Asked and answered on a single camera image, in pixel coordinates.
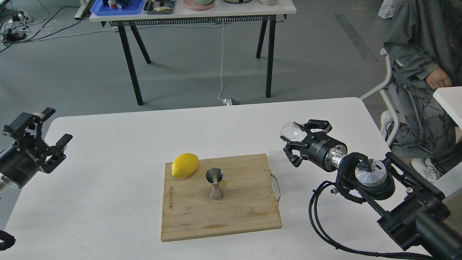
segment gray floor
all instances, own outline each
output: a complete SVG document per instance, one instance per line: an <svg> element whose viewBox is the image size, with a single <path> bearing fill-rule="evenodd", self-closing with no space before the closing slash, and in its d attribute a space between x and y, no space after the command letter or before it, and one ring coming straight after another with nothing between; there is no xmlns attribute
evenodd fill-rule
<svg viewBox="0 0 462 260"><path fill-rule="evenodd" d="M383 81L385 62L379 51L391 20L377 16L382 0L293 2L297 14L276 26L271 98L265 98L267 42L261 59L255 58L261 23L225 25L222 98L253 104L359 97ZM52 15L64 6L61 1L43 3ZM13 0L13 4L15 9L25 9L33 23L47 17L37 1ZM79 6L79 1L66 4ZM61 26L76 23L75 12L74 8L66 8L54 20ZM37 31L39 26L30 29ZM110 26L103 28L85 18L51 37L103 29ZM38 37L48 31L45 29ZM14 44L0 53L0 123L9 124L23 111L36 112L45 107L56 109L54 119L223 105L217 99L221 88L221 28L157 27L140 29L140 34L153 60L150 65L144 62L128 32L145 105L136 104L119 35L106 31ZM369 97L365 104L380 124L380 114L385 110L380 96ZM2 148L11 143L7 137L0 138ZM0 228L9 216L11 205L7 201L15 196L17 191L2 196Z"/></svg>

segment gray jacket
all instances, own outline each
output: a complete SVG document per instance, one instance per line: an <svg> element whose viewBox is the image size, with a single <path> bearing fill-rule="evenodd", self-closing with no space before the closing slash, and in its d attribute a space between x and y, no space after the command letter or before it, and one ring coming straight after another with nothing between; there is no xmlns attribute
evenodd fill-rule
<svg viewBox="0 0 462 260"><path fill-rule="evenodd" d="M461 1L401 0L384 48L399 85L430 88L424 79L439 66L462 86Z"/></svg>

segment white chair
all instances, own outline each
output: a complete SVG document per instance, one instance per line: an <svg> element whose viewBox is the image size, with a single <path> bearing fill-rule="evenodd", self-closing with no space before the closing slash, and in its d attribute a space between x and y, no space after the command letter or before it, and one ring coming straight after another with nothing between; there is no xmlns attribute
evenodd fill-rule
<svg viewBox="0 0 462 260"><path fill-rule="evenodd" d="M399 104L397 102L396 83L391 73L391 58L388 55L387 51L383 48L380 50L380 55L385 56L385 62L387 65L387 76L385 77L385 80L382 83L380 83L379 85L377 85L377 87L368 91L366 94L362 95L360 99L364 100L370 95L376 93L377 91L380 92L383 98L383 101L385 102L388 110L391 113L391 116L393 117L393 122L394 122L393 129L390 132L386 140L387 145L390 147L391 144L393 143L393 140L395 139L396 134L398 133L398 129L400 126L397 109L394 107L394 104L397 107L399 107Z"/></svg>

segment bowl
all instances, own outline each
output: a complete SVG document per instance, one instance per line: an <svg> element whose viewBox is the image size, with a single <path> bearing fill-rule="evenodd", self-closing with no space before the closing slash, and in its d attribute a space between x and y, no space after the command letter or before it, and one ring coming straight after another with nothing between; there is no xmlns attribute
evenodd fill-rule
<svg viewBox="0 0 462 260"><path fill-rule="evenodd" d="M213 0L194 0L194 2L201 6L208 6L213 2Z"/></svg>

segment metal jigger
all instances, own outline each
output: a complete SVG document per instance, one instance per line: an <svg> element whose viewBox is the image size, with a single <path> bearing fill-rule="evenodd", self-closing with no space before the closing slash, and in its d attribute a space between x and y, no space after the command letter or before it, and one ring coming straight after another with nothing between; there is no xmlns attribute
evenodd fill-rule
<svg viewBox="0 0 462 260"><path fill-rule="evenodd" d="M215 200L221 199L223 197L223 190L219 187L219 185L223 179L223 171L220 168L211 168L206 172L205 178L208 183L213 186L213 189L210 192L210 197Z"/></svg>

